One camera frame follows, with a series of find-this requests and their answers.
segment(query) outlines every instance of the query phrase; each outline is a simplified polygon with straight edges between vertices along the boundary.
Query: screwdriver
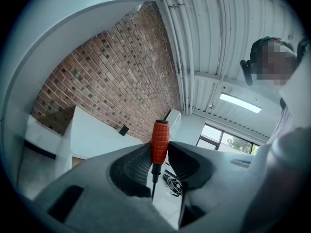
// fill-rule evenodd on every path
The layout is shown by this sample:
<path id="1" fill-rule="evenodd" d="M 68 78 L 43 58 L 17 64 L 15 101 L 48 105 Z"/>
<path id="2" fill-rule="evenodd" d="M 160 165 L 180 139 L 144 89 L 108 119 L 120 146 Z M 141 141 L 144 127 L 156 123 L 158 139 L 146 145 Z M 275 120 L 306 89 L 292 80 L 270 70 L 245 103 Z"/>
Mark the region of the screwdriver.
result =
<path id="1" fill-rule="evenodd" d="M 168 121 L 156 120 L 151 138 L 151 154 L 152 154 L 152 182 L 153 188 L 151 199 L 154 200 L 156 183 L 161 174 L 162 164 L 165 162 L 167 150 L 170 141 L 170 125 Z"/>

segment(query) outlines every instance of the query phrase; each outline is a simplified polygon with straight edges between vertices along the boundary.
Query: window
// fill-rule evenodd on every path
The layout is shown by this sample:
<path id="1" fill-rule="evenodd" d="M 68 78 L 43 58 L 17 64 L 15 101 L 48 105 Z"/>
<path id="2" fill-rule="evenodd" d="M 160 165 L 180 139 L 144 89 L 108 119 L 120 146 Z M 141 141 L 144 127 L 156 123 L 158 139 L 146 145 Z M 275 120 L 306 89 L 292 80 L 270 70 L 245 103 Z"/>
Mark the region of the window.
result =
<path id="1" fill-rule="evenodd" d="M 197 146 L 209 150 L 217 150 L 223 131 L 215 129 L 209 125 L 204 125 Z"/>
<path id="2" fill-rule="evenodd" d="M 257 153 L 258 148 L 259 148 L 258 145 L 253 144 L 253 147 L 252 147 L 252 155 L 255 155 L 255 154 Z"/>
<path id="3" fill-rule="evenodd" d="M 259 146 L 235 135 L 205 125 L 197 146 L 209 150 L 255 155 Z"/>
<path id="4" fill-rule="evenodd" d="M 202 139 L 199 139 L 197 146 L 200 148 L 208 149 L 208 150 L 215 150 L 216 149 L 216 145 L 213 145 L 213 144 L 206 142 Z"/>
<path id="5" fill-rule="evenodd" d="M 219 142 L 221 134 L 222 134 L 222 132 L 220 130 L 217 130 L 217 129 L 212 128 L 208 125 L 205 125 L 203 130 L 202 130 L 201 136 L 206 137 L 212 141 Z"/>
<path id="6" fill-rule="evenodd" d="M 251 143 L 239 137 L 224 133 L 219 151 L 234 152 L 234 153 L 250 153 Z"/>

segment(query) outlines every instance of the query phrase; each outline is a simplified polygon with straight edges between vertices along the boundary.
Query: concrete floor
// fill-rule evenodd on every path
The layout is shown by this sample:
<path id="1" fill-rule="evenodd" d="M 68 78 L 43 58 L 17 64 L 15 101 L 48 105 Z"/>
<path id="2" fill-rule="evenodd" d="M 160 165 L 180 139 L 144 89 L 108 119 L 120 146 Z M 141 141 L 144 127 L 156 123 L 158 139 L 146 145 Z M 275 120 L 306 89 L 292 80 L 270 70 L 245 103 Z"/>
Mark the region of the concrete floor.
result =
<path id="1" fill-rule="evenodd" d="M 19 171 L 20 192 L 33 200 L 38 193 L 54 180 L 54 160 L 29 148 L 24 148 Z"/>

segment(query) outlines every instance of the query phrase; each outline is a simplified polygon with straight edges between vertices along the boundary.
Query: white ceiling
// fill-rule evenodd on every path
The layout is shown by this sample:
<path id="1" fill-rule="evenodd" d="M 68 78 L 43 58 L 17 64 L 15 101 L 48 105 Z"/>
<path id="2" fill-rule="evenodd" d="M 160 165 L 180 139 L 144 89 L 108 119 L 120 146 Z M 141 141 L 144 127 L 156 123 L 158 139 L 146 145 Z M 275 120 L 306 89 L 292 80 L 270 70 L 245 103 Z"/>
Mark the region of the white ceiling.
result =
<path id="1" fill-rule="evenodd" d="M 248 60 L 252 44 L 273 35 L 291 42 L 296 49 L 302 29 L 295 13 L 283 0 L 183 0 L 190 24 L 194 58 L 193 112 L 208 119 L 234 124 L 267 141 L 280 115 L 280 96 L 270 86 L 246 85 L 240 60 Z M 178 23 L 183 32 L 178 3 Z M 168 34 L 172 32 L 168 15 L 160 1 Z M 190 72 L 188 50 L 184 73 Z M 222 92 L 262 108 L 258 114 L 219 100 Z"/>

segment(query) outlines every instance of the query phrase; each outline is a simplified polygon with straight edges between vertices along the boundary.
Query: window frame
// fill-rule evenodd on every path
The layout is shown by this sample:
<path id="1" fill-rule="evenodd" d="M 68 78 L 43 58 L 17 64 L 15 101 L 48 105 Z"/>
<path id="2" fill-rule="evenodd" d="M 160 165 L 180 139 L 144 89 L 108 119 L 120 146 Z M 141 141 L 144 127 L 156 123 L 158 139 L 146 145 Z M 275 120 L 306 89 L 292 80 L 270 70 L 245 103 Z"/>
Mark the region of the window frame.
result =
<path id="1" fill-rule="evenodd" d="M 231 135 L 231 136 L 233 136 L 233 137 L 239 138 L 239 139 L 241 139 L 241 140 L 243 140 L 243 141 L 245 141 L 245 142 L 250 143 L 250 144 L 251 144 L 250 152 L 247 153 L 247 154 L 252 154 L 253 145 L 260 147 L 260 145 L 258 145 L 258 144 L 255 144 L 255 143 L 253 143 L 253 142 L 247 141 L 247 140 L 245 140 L 245 139 L 243 139 L 243 138 L 241 138 L 241 137 L 239 137 L 239 136 L 236 136 L 236 135 L 231 134 L 231 133 L 229 133 L 229 132 L 226 132 L 226 131 L 224 131 L 224 130 L 217 129 L 217 128 L 211 126 L 211 125 L 208 125 L 207 123 L 204 124 L 203 128 L 204 128 L 205 126 L 208 126 L 208 127 L 213 128 L 213 129 L 216 129 L 216 130 L 218 130 L 218 131 L 221 131 L 221 134 L 220 134 L 220 137 L 219 137 L 219 141 L 216 142 L 216 141 L 210 140 L 210 139 L 208 139 L 208 138 L 202 136 L 202 132 L 201 132 L 200 137 L 199 137 L 198 141 L 196 142 L 196 146 L 198 145 L 199 140 L 201 139 L 201 140 L 203 140 L 203 141 L 206 141 L 206 142 L 208 142 L 208 143 L 210 143 L 210 144 L 215 145 L 215 146 L 216 146 L 215 150 L 218 151 L 219 146 L 220 146 L 220 144 L 221 144 L 221 142 L 222 142 L 222 139 L 223 139 L 223 135 L 224 135 L 224 133 L 226 133 L 226 134 L 228 134 L 228 135 Z"/>

